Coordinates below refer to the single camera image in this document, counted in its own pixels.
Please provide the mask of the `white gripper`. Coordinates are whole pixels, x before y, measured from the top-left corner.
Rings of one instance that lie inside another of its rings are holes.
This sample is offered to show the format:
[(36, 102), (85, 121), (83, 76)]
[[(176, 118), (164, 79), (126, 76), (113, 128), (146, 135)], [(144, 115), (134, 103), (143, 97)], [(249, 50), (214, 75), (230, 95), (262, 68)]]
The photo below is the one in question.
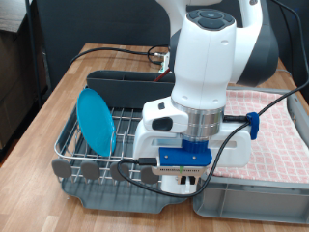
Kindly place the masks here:
[[(133, 143), (133, 157), (158, 158), (160, 166), (208, 166), (214, 163), (223, 141), (240, 126), (240, 123), (222, 123), (219, 133), (206, 141), (188, 141), (180, 133), (149, 131), (141, 121)], [(236, 132), (224, 146), (220, 155), (219, 167), (242, 167), (249, 162), (251, 154), (251, 128), (245, 127)], [(185, 185), (186, 176), (181, 176)], [(191, 185), (196, 178), (189, 176)]]

